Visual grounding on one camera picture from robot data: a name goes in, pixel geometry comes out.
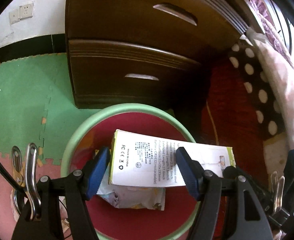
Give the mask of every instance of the dresser drawer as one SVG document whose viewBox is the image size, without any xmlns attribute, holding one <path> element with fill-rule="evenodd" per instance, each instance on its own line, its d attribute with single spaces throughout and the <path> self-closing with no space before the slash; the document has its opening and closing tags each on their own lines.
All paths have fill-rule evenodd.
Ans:
<svg viewBox="0 0 294 240">
<path fill-rule="evenodd" d="M 200 61 L 230 48 L 241 35 L 238 24 L 231 24 L 235 20 L 228 21 L 206 0 L 69 1 L 69 39 L 129 42 Z"/>
<path fill-rule="evenodd" d="M 69 57 L 75 95 L 96 98 L 174 100 L 180 86 L 202 70 L 186 57 L 115 41 L 70 40 Z"/>
</svg>

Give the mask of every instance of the purple patterned cloth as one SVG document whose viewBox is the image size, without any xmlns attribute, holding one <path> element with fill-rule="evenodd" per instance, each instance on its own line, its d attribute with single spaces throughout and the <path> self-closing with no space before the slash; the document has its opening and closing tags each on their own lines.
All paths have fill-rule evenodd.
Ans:
<svg viewBox="0 0 294 240">
<path fill-rule="evenodd" d="M 279 34 L 276 32 L 274 26 L 272 26 L 271 18 L 267 13 L 267 8 L 265 4 L 261 0 L 249 0 L 249 1 L 263 24 L 263 28 L 266 32 L 266 36 L 269 42 L 272 44 L 273 48 L 277 52 L 279 52 L 284 57 L 284 59 L 287 60 L 288 63 L 292 66 L 290 57 L 288 56 L 289 53 L 288 51 L 286 51 L 287 48 L 285 49 L 285 46 L 283 42 L 281 41 Z"/>
</svg>

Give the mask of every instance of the green foam mat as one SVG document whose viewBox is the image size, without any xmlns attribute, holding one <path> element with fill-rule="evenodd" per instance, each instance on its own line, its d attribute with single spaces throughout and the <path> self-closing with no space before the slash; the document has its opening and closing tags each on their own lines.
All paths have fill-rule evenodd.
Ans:
<svg viewBox="0 0 294 240">
<path fill-rule="evenodd" d="M 0 65 L 0 152 L 30 142 L 41 158 L 60 164 L 66 144 L 81 123 L 99 109 L 74 106 L 66 54 L 21 58 Z"/>
</svg>

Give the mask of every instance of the black baseboard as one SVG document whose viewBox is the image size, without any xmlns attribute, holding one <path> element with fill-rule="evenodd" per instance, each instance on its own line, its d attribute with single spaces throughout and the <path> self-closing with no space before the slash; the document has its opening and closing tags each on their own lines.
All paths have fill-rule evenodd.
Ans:
<svg viewBox="0 0 294 240">
<path fill-rule="evenodd" d="M 0 48 L 0 62 L 21 57 L 66 52 L 65 34 L 44 35 Z"/>
</svg>

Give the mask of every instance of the screw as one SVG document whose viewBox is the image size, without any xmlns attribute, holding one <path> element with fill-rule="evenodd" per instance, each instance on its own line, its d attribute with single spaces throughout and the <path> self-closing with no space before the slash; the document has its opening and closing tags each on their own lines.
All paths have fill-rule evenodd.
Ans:
<svg viewBox="0 0 294 240">
<path fill-rule="evenodd" d="M 75 170 L 72 174 L 74 174 L 74 176 L 80 176 L 83 172 L 81 170 Z"/>
<path fill-rule="evenodd" d="M 40 181 L 41 182 L 46 182 L 48 180 L 48 176 L 42 176 L 41 178 L 40 178 Z"/>
<path fill-rule="evenodd" d="M 238 176 L 238 180 L 240 182 L 245 182 L 246 181 L 246 178 L 243 175 L 240 175 L 240 176 Z"/>
<path fill-rule="evenodd" d="M 206 170 L 204 172 L 204 174 L 205 174 L 206 177 L 211 177 L 213 175 L 212 171 L 208 171 L 208 170 Z"/>
</svg>

